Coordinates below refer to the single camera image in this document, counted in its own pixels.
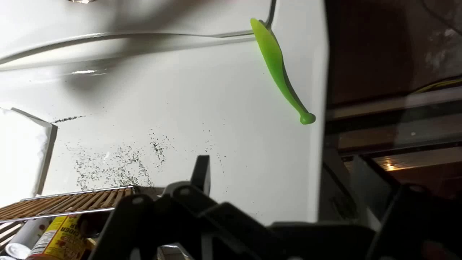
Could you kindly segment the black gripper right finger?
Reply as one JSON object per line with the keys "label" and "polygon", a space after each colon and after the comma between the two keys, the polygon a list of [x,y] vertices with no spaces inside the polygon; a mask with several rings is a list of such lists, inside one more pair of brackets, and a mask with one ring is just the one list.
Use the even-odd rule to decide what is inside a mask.
{"label": "black gripper right finger", "polygon": [[462,260],[462,201],[403,185],[390,201],[367,260]]}

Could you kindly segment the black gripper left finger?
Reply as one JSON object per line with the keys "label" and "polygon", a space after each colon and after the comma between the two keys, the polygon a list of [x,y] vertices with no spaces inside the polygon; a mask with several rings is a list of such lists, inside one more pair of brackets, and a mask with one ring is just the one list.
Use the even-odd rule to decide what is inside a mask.
{"label": "black gripper left finger", "polygon": [[123,198],[107,220],[90,260],[156,260],[158,247],[146,239],[148,195]]}

